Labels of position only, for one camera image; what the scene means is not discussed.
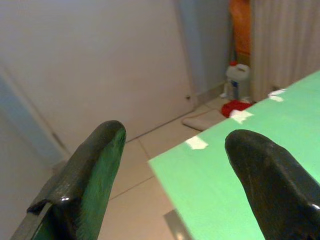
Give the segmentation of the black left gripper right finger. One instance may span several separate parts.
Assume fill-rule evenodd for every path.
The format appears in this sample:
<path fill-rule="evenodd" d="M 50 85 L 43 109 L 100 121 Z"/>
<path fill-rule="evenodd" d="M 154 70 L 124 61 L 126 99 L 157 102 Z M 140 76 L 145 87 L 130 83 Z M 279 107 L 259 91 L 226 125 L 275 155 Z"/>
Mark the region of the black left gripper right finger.
<path fill-rule="evenodd" d="M 320 183 L 289 151 L 245 129 L 224 148 L 265 240 L 320 240 Z"/>

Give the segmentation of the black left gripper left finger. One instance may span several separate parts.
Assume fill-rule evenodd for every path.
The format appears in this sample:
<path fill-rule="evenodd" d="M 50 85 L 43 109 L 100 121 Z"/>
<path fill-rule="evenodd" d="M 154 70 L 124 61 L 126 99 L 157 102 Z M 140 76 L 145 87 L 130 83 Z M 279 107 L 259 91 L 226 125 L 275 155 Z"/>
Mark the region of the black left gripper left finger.
<path fill-rule="evenodd" d="M 126 142 L 117 120 L 100 124 L 35 197 L 28 213 L 50 204 L 33 240 L 97 240 Z"/>

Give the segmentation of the green table cover sheet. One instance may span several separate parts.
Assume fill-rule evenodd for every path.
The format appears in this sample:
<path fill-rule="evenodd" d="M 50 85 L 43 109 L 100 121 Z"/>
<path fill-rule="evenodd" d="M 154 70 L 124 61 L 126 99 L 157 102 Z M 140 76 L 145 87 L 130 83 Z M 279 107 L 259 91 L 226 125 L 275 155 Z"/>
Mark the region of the green table cover sheet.
<path fill-rule="evenodd" d="M 194 240 L 265 240 L 225 151 L 234 130 L 260 133 L 284 147 L 320 183 L 320 71 L 279 97 L 248 108 L 242 122 L 228 118 L 200 133 L 205 148 L 183 142 L 149 162 Z"/>

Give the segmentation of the white tape piece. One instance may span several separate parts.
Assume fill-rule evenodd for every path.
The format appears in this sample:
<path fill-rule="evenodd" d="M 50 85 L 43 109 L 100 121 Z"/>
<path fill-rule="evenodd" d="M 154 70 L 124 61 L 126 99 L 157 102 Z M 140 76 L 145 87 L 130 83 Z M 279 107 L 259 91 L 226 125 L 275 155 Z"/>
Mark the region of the white tape piece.
<path fill-rule="evenodd" d="M 247 120 L 249 117 L 252 117 L 253 114 L 246 111 L 246 110 L 233 110 L 229 117 L 236 121 L 239 124 L 242 124 L 245 120 Z"/>
<path fill-rule="evenodd" d="M 276 102 L 283 102 L 284 99 L 282 98 L 281 94 L 285 92 L 286 92 L 285 88 L 274 90 L 268 94 L 268 98 Z"/>
<path fill-rule="evenodd" d="M 203 150 L 209 144 L 202 140 L 199 136 L 195 135 L 185 141 L 185 143 L 192 149 L 192 150 Z"/>

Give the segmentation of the red cloth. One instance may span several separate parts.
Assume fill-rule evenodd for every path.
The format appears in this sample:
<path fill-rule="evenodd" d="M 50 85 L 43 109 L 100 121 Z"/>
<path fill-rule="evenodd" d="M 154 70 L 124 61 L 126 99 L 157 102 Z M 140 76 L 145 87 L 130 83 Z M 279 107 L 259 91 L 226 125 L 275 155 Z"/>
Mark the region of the red cloth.
<path fill-rule="evenodd" d="M 242 102 L 239 100 L 231 100 L 230 102 L 225 103 L 221 107 L 220 112 L 224 117 L 229 118 L 230 114 L 233 110 L 243 111 L 243 110 L 251 107 L 252 105 L 253 105 L 252 103 Z"/>

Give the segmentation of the white floor pad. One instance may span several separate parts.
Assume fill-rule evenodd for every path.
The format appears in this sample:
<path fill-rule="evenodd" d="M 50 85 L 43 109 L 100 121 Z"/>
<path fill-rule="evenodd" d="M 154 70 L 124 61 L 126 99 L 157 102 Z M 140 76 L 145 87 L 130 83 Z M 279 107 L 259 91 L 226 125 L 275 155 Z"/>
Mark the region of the white floor pad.
<path fill-rule="evenodd" d="M 218 110 L 213 109 L 198 115 L 186 117 L 182 119 L 181 123 L 189 128 L 203 132 L 225 119 Z"/>

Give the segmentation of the white plastic jug red cap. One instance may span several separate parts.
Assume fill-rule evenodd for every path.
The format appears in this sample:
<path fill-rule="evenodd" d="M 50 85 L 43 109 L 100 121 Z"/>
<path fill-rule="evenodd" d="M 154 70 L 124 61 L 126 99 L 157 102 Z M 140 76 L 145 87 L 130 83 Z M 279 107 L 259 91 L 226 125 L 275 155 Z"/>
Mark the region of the white plastic jug red cap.
<path fill-rule="evenodd" d="M 230 100 L 250 98 L 250 73 L 248 65 L 231 61 L 226 70 L 227 96 Z"/>

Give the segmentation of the white pleated curtain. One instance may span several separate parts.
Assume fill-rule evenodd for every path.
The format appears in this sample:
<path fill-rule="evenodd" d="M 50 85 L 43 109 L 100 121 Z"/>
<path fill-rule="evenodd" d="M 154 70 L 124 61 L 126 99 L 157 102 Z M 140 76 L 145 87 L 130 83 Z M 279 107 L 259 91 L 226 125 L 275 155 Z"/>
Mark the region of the white pleated curtain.
<path fill-rule="evenodd" d="M 250 0 L 252 98 L 320 71 L 320 0 Z"/>

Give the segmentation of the orange hanging fabric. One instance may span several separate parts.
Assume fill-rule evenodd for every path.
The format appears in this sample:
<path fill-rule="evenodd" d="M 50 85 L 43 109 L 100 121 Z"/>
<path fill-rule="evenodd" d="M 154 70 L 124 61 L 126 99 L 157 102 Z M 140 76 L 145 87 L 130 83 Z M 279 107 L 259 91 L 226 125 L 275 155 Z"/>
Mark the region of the orange hanging fabric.
<path fill-rule="evenodd" d="M 250 0 L 230 0 L 229 11 L 233 23 L 237 53 L 251 53 L 251 5 Z"/>

